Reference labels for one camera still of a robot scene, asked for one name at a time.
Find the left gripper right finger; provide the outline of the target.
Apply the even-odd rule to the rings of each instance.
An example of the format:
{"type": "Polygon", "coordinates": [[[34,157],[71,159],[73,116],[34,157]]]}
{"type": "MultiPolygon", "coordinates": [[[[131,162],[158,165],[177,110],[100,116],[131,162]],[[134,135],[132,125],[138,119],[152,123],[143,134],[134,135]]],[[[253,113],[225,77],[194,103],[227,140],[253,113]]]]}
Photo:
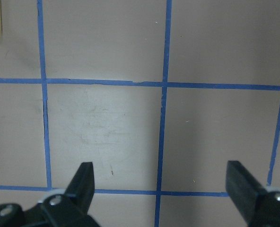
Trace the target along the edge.
{"type": "Polygon", "coordinates": [[[236,160],[227,162],[226,192],[247,224],[250,224],[267,191],[256,178],[236,160]]]}

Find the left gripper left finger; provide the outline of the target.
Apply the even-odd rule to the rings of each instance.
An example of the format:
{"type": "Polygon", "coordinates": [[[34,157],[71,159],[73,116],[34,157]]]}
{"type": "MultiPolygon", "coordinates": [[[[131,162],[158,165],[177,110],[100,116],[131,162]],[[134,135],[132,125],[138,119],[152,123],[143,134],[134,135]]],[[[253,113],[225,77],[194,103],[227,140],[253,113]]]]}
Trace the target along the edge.
{"type": "Polygon", "coordinates": [[[95,193],[94,167],[92,162],[83,162],[66,188],[64,195],[84,213],[87,213],[95,193]]]}

